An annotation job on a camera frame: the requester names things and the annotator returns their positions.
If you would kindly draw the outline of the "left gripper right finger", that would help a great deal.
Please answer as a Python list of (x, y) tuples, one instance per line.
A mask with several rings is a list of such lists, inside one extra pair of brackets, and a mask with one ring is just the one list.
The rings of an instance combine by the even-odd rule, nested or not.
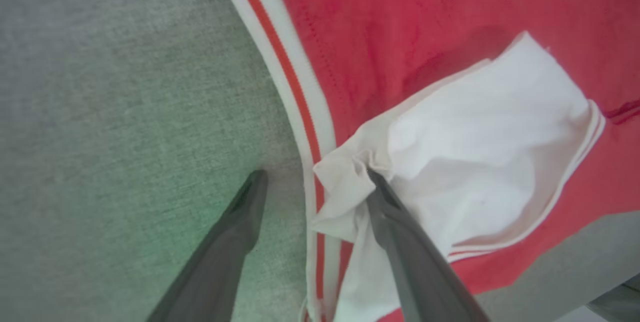
[(412, 217), (386, 179), (372, 169), (366, 197), (372, 230), (390, 262), (406, 322), (487, 322), (488, 316)]

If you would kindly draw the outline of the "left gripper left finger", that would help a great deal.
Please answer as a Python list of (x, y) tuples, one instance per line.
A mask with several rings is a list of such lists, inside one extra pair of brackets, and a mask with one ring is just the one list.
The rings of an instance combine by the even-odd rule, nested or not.
[(149, 322), (230, 322), (247, 254), (256, 246), (268, 190), (263, 169), (250, 172), (148, 316)]

